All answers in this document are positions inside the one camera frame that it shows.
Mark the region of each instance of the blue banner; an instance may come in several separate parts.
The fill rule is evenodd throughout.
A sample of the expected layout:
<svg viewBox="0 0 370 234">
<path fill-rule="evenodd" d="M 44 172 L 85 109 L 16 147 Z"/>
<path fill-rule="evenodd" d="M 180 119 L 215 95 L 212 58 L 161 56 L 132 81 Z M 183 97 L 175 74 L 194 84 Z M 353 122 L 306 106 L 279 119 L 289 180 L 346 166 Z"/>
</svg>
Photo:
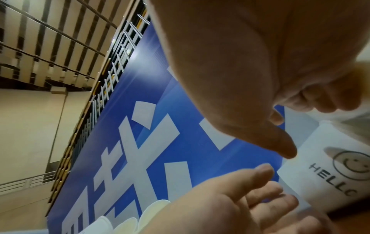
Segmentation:
<svg viewBox="0 0 370 234">
<path fill-rule="evenodd" d="M 171 73 L 150 25 L 49 213 L 51 234 L 77 234 L 101 215 L 115 226 L 238 169 L 280 168 L 278 154 L 214 129 Z"/>
</svg>

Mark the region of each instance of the ceiling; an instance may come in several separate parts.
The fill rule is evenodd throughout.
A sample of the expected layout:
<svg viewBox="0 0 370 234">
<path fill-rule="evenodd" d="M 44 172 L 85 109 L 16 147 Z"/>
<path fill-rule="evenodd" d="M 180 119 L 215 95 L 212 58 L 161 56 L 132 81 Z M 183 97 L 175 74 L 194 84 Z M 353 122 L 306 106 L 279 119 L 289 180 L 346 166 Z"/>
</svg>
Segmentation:
<svg viewBox="0 0 370 234">
<path fill-rule="evenodd" d="M 0 88 L 90 89 L 129 1 L 0 0 Z"/>
</svg>

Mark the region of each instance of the white railing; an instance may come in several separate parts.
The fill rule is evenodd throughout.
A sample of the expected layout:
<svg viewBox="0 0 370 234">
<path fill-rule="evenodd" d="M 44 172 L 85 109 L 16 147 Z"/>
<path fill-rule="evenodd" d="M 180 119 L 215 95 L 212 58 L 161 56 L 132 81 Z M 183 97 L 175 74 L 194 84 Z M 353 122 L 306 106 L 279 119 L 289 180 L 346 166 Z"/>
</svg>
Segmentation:
<svg viewBox="0 0 370 234">
<path fill-rule="evenodd" d="M 0 184 L 0 195 L 54 181 L 56 171 Z"/>
</svg>

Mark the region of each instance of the paper cup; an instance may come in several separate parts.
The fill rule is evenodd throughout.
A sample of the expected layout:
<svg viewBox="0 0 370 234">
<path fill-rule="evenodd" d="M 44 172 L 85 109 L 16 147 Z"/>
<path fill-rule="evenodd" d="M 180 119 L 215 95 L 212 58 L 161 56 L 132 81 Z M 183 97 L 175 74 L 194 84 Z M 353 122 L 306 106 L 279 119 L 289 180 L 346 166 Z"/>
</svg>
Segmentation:
<svg viewBox="0 0 370 234">
<path fill-rule="evenodd" d="M 352 127 L 322 123 L 278 175 L 299 196 L 331 212 L 370 195 L 370 144 Z"/>
<path fill-rule="evenodd" d="M 151 221 L 151 219 L 169 203 L 170 201 L 168 200 L 158 200 L 148 206 L 140 217 L 138 232 L 141 231 L 143 227 L 145 227 Z"/>
<path fill-rule="evenodd" d="M 85 228 L 80 234 L 111 234 L 113 226 L 109 219 L 105 216 L 100 216 L 95 222 Z"/>
<path fill-rule="evenodd" d="M 113 234 L 133 234 L 138 227 L 138 220 L 136 218 L 129 218 L 120 225 L 118 225 L 114 230 Z"/>
</svg>

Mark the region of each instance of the smiley face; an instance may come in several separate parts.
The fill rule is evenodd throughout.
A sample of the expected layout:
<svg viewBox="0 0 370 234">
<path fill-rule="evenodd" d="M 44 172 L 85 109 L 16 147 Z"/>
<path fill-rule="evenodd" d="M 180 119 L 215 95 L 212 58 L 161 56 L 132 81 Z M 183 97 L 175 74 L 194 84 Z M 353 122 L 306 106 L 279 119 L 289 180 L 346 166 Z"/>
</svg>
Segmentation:
<svg viewBox="0 0 370 234">
<path fill-rule="evenodd" d="M 343 151 L 333 158 L 333 166 L 342 176 L 357 181 L 370 180 L 370 156 L 356 151 Z"/>
</svg>

